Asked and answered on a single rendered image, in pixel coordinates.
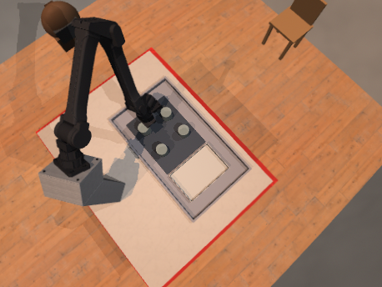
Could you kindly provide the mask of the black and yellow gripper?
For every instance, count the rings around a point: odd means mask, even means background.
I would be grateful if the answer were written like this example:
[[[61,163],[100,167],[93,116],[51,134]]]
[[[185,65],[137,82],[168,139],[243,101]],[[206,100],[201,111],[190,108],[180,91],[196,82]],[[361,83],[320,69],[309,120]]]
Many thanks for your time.
[[[136,114],[136,116],[138,117],[138,115]],[[156,119],[152,119],[150,122],[148,121],[148,118],[146,119],[141,119],[138,117],[138,119],[143,123],[144,126],[146,126],[146,128],[149,128],[153,123],[156,123]]]

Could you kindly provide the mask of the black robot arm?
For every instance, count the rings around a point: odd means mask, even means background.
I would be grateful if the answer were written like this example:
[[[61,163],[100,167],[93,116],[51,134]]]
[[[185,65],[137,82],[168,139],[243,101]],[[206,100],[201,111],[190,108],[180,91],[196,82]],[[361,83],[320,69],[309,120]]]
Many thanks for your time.
[[[138,93],[122,48],[125,43],[123,32],[116,24],[114,21],[96,17],[72,20],[75,45],[68,102],[65,114],[60,115],[60,121],[54,127],[60,155],[58,160],[53,159],[53,163],[68,177],[90,169],[90,163],[84,159],[80,149],[85,148],[92,137],[87,122],[87,107],[98,42],[107,54],[123,91],[127,109],[135,112],[141,119],[148,118],[150,122],[154,119],[152,113],[162,108],[151,94],[145,93],[141,98]]]

